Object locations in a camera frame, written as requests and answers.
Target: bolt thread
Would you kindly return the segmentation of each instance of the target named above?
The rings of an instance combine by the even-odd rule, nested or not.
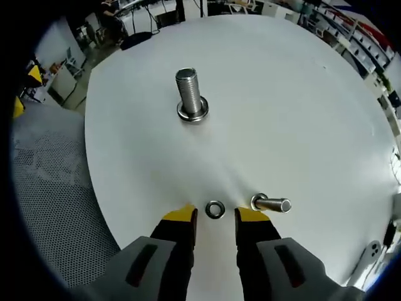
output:
[[[194,114],[202,110],[201,93],[195,69],[184,68],[175,75],[182,104],[187,113]]]

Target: white device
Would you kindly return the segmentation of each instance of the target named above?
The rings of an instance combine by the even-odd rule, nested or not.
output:
[[[382,244],[377,240],[373,240],[363,251],[357,266],[351,274],[351,278],[346,284],[347,287],[355,286],[356,282],[361,278],[363,272],[378,260],[381,252]]]

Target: small bolt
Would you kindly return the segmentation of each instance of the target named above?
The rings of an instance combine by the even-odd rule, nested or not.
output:
[[[291,202],[289,199],[269,199],[264,193],[257,193],[251,198],[251,207],[255,211],[287,213],[291,209]]]

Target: metal washer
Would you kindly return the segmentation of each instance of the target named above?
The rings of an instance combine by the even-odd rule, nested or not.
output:
[[[212,207],[212,206],[218,206],[218,207],[220,208],[220,212],[219,212],[218,214],[213,214],[213,213],[211,212],[211,207]],[[208,203],[206,204],[205,212],[206,212],[206,215],[207,215],[208,217],[210,217],[211,219],[219,219],[219,218],[221,218],[221,217],[224,215],[224,213],[226,212],[226,207],[224,207],[223,203],[220,202],[220,201],[210,201],[210,202],[208,202]]]
[[[196,122],[200,121],[203,117],[209,113],[209,104],[207,103],[207,100],[204,97],[200,97],[200,103],[202,104],[202,109],[199,112],[196,112],[194,114],[189,114],[185,111],[185,108],[182,104],[182,102],[179,102],[177,106],[177,113],[178,116],[183,120],[187,122]]]

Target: perforated metal sheet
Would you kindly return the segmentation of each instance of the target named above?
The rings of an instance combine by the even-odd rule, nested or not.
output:
[[[74,112],[26,103],[13,129],[23,217],[43,257],[70,287],[96,279],[119,251],[91,185],[83,126]]]

